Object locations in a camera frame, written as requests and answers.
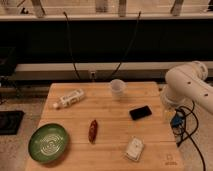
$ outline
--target black wall panel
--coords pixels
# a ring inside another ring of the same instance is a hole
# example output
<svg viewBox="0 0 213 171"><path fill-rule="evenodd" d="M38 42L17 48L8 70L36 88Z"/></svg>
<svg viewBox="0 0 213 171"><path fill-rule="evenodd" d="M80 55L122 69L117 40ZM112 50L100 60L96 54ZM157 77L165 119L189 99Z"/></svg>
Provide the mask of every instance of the black wall panel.
<svg viewBox="0 0 213 171"><path fill-rule="evenodd" d="M123 59L136 21L69 21L76 62ZM0 22L0 46L16 47L18 63L72 62L66 21ZM213 59L213 20L140 20L124 61Z"/></svg>

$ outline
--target bottle cap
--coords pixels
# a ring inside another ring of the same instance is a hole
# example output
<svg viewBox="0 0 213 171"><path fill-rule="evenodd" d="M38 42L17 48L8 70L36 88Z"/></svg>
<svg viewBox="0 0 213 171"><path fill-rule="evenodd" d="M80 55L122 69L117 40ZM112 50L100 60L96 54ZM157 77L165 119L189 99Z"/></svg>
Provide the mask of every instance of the bottle cap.
<svg viewBox="0 0 213 171"><path fill-rule="evenodd" d="M53 108L54 109L59 109L60 107L59 107L59 104L58 103L53 103Z"/></svg>

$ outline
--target spiral pattern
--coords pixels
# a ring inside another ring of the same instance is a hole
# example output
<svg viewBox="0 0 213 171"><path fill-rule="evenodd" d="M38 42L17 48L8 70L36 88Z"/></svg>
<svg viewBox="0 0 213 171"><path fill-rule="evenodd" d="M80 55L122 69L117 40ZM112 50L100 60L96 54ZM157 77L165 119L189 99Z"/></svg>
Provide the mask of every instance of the spiral pattern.
<svg viewBox="0 0 213 171"><path fill-rule="evenodd" d="M51 156L58 152L61 147L60 141L63 138L58 134L48 134L40 140L41 153L46 156Z"/></svg>

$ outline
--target sausage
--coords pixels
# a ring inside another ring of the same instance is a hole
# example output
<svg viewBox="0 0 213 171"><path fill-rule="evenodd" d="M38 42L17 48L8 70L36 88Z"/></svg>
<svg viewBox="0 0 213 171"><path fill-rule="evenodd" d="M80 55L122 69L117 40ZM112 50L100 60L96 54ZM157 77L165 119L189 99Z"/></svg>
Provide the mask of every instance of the sausage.
<svg viewBox="0 0 213 171"><path fill-rule="evenodd" d="M92 121L89 127L89 141L90 143L94 143L97 135L97 130L98 130L98 123L96 120Z"/></svg>

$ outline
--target floor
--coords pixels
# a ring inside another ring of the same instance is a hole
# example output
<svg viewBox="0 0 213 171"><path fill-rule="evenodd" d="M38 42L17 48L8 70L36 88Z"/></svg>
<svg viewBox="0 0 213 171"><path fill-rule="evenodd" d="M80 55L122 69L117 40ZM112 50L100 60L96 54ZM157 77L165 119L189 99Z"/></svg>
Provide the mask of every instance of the floor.
<svg viewBox="0 0 213 171"><path fill-rule="evenodd" d="M24 171L28 155L28 141L32 133L36 130L42 109L44 107L46 95L45 91L42 96L21 96L4 98L5 102L0 105L0 110L22 110L25 112L21 126L17 135L0 136L0 170L1 171ZM191 102L187 101L186 106L191 107ZM206 161L207 171L213 171L213 115L204 111L196 105L195 113L199 119L199 129L193 139L196 141ZM193 118L188 120L188 130L194 126ZM202 164L200 157L193 147L192 143L187 140L179 148L183 157L186 171L201 171Z"/></svg>

